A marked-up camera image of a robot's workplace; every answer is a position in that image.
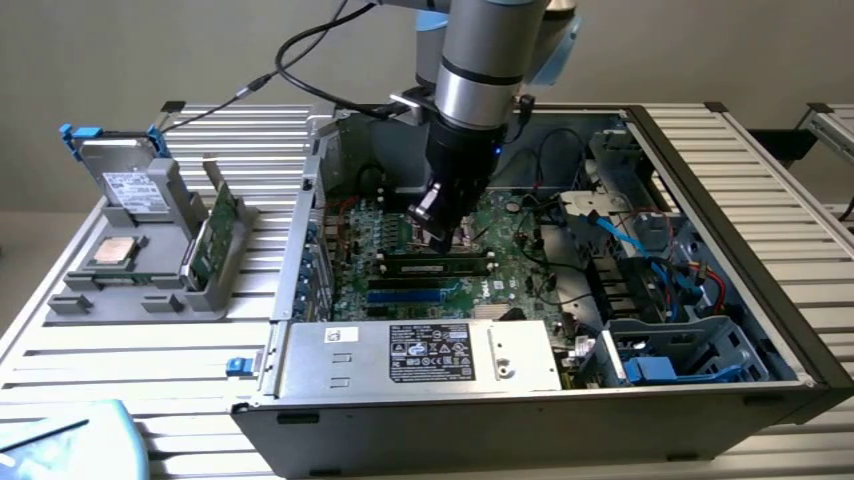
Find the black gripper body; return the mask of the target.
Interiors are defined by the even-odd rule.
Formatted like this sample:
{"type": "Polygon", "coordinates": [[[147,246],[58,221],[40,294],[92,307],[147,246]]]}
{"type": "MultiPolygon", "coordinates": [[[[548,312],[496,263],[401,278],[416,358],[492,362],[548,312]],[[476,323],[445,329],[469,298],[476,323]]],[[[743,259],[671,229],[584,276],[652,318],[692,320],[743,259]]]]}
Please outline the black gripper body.
{"type": "Polygon", "coordinates": [[[463,200],[476,200],[495,171],[501,128],[468,129],[441,116],[431,119],[425,159],[431,178],[463,200]]]}

